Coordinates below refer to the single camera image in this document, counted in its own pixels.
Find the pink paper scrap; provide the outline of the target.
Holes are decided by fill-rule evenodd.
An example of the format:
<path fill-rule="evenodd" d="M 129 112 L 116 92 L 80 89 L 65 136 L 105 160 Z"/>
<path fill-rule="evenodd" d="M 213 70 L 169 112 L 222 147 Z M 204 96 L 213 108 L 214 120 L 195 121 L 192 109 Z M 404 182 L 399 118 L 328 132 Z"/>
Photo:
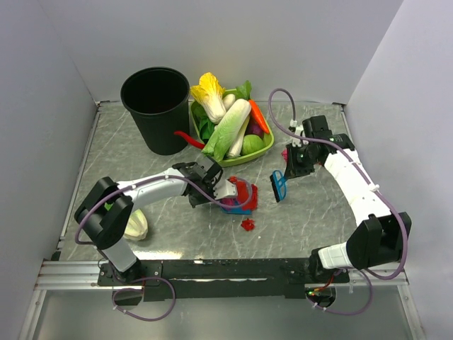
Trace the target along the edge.
<path fill-rule="evenodd" d="M 282 153 L 281 153 L 283 159 L 287 162 L 287 150 L 285 149 Z"/>
<path fill-rule="evenodd" d="M 223 198 L 221 199 L 221 203 L 227 206 L 235 206 L 236 201 L 234 198 Z"/>

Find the blue hand brush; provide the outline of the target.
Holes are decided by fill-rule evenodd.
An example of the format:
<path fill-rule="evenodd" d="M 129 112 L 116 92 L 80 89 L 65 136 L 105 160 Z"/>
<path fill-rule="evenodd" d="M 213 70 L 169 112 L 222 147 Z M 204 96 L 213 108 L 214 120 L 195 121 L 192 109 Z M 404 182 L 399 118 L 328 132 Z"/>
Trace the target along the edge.
<path fill-rule="evenodd" d="M 270 175 L 274 197 L 277 203 L 284 200 L 287 195 L 287 179 L 280 170 L 274 170 Z"/>

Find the wide red paper strip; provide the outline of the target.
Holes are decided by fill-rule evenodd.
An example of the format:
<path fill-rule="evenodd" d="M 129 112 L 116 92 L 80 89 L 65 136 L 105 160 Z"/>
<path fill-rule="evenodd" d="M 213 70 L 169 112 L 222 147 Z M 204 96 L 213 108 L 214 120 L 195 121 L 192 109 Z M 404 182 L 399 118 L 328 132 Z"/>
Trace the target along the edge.
<path fill-rule="evenodd" d="M 236 202 L 239 205 L 248 202 L 241 208 L 243 210 L 255 210 L 258 207 L 258 188 L 254 184 L 252 184 L 252 192 L 250 192 L 248 189 L 248 184 L 244 180 L 238 179 L 235 176 L 230 176 L 229 181 L 236 185 L 236 189 L 238 191 Z"/>

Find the blue dustpan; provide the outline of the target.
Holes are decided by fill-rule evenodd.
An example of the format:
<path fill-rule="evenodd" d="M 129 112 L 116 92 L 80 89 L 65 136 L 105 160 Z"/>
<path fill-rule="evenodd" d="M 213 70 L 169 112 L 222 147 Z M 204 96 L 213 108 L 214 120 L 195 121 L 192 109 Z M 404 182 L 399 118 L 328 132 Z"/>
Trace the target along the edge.
<path fill-rule="evenodd" d="M 235 199 L 236 205 L 235 206 L 229 206 L 228 208 L 221 208 L 222 211 L 226 214 L 230 215 L 251 215 L 252 210 L 251 209 L 243 209 L 243 208 L 237 208 L 236 206 L 239 205 L 239 202 Z"/>

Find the small red paper scrap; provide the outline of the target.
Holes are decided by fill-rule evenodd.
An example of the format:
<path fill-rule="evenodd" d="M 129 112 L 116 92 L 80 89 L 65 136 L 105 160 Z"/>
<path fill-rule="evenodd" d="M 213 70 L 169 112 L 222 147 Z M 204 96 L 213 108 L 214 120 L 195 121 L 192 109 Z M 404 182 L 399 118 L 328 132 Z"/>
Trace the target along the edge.
<path fill-rule="evenodd" d="M 241 227 L 247 232 L 255 229 L 255 221 L 252 219 L 245 219 L 241 222 Z"/>

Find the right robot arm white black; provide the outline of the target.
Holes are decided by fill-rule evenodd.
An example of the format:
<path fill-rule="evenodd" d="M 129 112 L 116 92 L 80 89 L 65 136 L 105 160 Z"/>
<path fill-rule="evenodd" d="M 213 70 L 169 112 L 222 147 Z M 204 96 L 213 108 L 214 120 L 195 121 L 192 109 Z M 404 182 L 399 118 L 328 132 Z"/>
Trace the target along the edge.
<path fill-rule="evenodd" d="M 314 116 L 289 123 L 292 141 L 286 146 L 287 165 L 276 198 L 286 195 L 286 182 L 322 166 L 340 187 L 350 206 L 356 229 L 347 241 L 312 251 L 309 274 L 325 282 L 337 269 L 366 270 L 384 280 L 394 279 L 404 267 L 411 219 L 396 212 L 365 171 L 357 150 L 346 134 L 334 134 L 326 117 Z"/>

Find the green plastic basket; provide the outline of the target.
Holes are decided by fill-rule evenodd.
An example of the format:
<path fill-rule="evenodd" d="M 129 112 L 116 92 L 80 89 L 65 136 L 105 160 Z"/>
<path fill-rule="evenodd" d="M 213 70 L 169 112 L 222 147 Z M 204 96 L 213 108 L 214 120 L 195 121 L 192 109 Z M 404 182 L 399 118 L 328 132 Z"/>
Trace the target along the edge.
<path fill-rule="evenodd" d="M 250 117 L 250 120 L 249 120 L 249 123 L 251 123 L 252 121 L 254 121 L 254 119 L 251 117 L 251 113 L 249 114 L 249 117 Z M 218 163 L 223 166 L 223 167 L 228 167 L 228 166 L 235 166 L 235 165 L 239 165 L 239 164 L 244 164 L 246 162 L 249 162 L 251 160 L 254 160 L 262 155 L 264 155 L 269 149 L 270 147 L 272 147 L 273 145 L 273 142 L 274 142 L 274 135 L 273 135 L 273 132 L 272 130 L 270 129 L 270 126 L 268 125 L 268 128 L 269 128 L 269 131 L 270 133 L 269 134 L 264 134 L 263 136 L 263 141 L 265 143 L 265 147 L 262 148 L 261 150 L 259 150 L 258 152 L 254 152 L 252 154 L 249 154 L 249 155 L 246 155 L 246 156 L 243 156 L 242 154 L 240 154 L 239 157 L 237 158 L 232 158 L 232 159 L 229 159 L 227 157 L 224 157 L 224 159 L 222 161 L 219 161 Z M 248 127 L 246 128 L 246 132 L 245 132 L 245 135 L 249 135 L 248 134 Z"/>

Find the white leek stalk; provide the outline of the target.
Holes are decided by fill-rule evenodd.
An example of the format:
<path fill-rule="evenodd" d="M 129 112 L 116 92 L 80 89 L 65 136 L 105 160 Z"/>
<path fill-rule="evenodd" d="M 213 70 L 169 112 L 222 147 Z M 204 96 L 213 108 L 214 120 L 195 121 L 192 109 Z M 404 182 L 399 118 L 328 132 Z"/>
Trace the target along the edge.
<path fill-rule="evenodd" d="M 244 135 L 246 132 L 246 128 L 248 127 L 249 120 L 250 120 L 249 116 L 244 120 L 244 122 L 238 132 L 238 135 L 236 136 L 236 139 L 234 140 L 233 144 L 230 146 L 229 151 L 226 153 L 227 158 L 232 159 L 232 158 L 237 158 L 240 156 L 242 145 L 243 145 Z"/>

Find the red chili pepper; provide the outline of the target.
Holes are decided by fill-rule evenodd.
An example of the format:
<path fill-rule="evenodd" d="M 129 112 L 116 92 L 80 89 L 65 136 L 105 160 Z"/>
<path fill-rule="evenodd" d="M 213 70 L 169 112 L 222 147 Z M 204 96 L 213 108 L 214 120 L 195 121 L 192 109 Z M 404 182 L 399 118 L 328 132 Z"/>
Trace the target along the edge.
<path fill-rule="evenodd" d="M 176 136 L 182 137 L 189 145 L 192 145 L 198 149 L 203 149 L 205 147 L 205 145 L 203 143 L 197 141 L 196 139 L 189 136 L 189 134 L 187 134 L 183 131 L 176 130 L 173 134 Z"/>

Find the round green cabbage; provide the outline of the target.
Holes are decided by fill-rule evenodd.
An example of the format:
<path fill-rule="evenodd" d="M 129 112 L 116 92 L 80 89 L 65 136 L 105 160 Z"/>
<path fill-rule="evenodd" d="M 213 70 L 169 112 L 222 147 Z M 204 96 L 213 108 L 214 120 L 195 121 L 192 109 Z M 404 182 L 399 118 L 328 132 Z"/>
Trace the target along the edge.
<path fill-rule="evenodd" d="M 241 154 L 243 156 L 258 152 L 265 147 L 265 143 L 262 138 L 258 135 L 245 135 L 243 138 L 243 144 L 241 148 Z"/>

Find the purple cabbage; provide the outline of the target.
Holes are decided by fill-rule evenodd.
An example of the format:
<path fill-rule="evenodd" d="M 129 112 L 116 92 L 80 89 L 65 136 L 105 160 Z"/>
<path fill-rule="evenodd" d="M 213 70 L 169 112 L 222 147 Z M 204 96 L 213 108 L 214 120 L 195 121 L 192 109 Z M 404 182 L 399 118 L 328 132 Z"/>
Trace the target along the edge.
<path fill-rule="evenodd" d="M 259 136 L 259 138 L 263 138 L 265 133 L 259 124 L 257 124 L 255 121 L 252 121 L 248 125 L 248 134 L 257 135 L 257 136 Z"/>

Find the orange carrot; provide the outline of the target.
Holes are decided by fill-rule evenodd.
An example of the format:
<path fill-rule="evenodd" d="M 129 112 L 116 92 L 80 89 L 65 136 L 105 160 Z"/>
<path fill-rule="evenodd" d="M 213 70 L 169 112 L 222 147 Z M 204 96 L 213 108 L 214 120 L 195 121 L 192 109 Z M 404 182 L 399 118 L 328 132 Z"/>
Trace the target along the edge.
<path fill-rule="evenodd" d="M 268 124 L 266 123 L 266 120 L 265 120 L 263 114 L 261 113 L 261 110 L 258 107 L 258 104 L 252 99 L 250 99 L 248 102 L 251 105 L 251 117 L 254 119 L 254 121 L 258 124 L 260 129 L 265 134 L 269 134 L 270 131 L 268 128 Z"/>

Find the green cabbage on table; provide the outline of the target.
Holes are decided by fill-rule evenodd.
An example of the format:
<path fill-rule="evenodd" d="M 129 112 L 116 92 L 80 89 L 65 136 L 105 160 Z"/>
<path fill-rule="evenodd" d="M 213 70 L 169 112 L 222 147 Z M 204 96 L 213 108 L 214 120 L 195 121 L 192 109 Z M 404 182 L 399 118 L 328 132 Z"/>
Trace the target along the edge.
<path fill-rule="evenodd" d="M 137 209 L 130 215 L 123 237 L 138 242 L 147 237 L 148 231 L 146 216 L 140 209 Z"/>

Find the black plastic bucket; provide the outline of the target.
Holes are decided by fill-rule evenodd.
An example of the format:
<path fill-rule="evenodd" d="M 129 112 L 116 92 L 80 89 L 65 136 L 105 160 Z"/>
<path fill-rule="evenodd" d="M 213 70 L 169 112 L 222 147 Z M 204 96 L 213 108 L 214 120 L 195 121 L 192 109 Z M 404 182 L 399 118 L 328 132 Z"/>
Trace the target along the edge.
<path fill-rule="evenodd" d="M 190 86 L 186 77 L 169 67 L 150 67 L 129 76 L 120 89 L 147 147 L 158 155 L 173 155 L 188 143 L 175 134 L 190 132 Z"/>

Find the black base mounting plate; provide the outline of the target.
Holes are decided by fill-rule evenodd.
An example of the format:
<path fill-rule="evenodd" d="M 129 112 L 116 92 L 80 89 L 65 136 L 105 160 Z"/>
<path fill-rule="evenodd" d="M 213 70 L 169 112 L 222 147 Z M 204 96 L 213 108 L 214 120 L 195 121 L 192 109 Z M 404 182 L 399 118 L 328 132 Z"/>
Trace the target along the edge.
<path fill-rule="evenodd" d="M 128 274 L 101 266 L 100 287 L 133 287 L 144 301 L 185 298 L 245 298 L 283 296 L 304 299 L 305 290 L 334 283 L 348 283 L 347 273 L 322 269 L 308 258 L 142 260 Z"/>

